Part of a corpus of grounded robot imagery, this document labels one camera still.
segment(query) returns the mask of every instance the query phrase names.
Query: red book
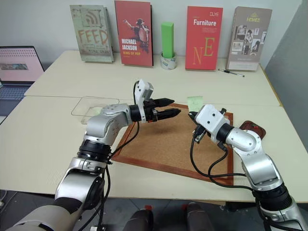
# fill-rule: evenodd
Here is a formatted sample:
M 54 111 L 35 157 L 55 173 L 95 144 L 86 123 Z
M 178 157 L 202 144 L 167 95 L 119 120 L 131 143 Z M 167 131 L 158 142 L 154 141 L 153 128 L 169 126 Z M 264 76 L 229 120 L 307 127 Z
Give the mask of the red book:
M 115 6 L 122 63 L 153 66 L 151 4 L 115 1 Z
M 187 8 L 186 69 L 215 70 L 222 8 Z

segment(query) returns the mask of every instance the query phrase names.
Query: pen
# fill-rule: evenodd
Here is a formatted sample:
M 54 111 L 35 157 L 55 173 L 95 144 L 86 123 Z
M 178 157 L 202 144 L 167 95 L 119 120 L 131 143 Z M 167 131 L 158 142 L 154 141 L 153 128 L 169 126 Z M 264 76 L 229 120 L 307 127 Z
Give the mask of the pen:
M 234 72 L 231 72 L 231 71 L 228 71 L 228 70 L 224 70 L 224 69 L 218 69 L 218 71 L 222 71 L 222 72 L 231 73 L 231 74 L 234 74 L 234 75 L 237 75 L 237 76 L 245 77 L 242 74 L 234 73 Z

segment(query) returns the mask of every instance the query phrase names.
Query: green sticky note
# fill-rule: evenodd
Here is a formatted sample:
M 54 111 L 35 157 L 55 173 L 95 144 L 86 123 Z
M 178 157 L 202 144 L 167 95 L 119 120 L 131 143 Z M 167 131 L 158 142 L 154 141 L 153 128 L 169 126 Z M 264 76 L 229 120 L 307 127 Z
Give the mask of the green sticky note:
M 187 104 L 190 112 L 199 112 L 203 106 L 203 96 L 187 97 Z
M 173 51 L 173 23 L 162 23 L 162 45 L 163 45 L 163 57 L 171 59 L 174 56 Z

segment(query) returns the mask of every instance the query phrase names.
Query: laptop screen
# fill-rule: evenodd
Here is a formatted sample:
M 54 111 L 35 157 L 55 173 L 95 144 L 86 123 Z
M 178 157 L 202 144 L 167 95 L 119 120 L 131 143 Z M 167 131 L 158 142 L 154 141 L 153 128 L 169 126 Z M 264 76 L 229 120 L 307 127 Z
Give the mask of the laptop screen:
M 34 82 L 44 73 L 34 47 L 0 47 L 2 81 Z

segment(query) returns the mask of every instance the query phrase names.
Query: homes book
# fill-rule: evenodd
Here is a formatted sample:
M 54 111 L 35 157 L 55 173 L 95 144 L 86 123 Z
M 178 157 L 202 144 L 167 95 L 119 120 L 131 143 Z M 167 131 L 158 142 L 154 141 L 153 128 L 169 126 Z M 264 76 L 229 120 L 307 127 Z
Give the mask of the homes book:
M 187 8 L 186 69 L 215 70 L 222 8 Z
M 226 69 L 256 71 L 270 24 L 271 9 L 237 7 Z
M 101 5 L 70 5 L 81 60 L 113 62 L 107 8 Z
M 115 1 L 115 6 L 122 63 L 153 66 L 150 3 Z

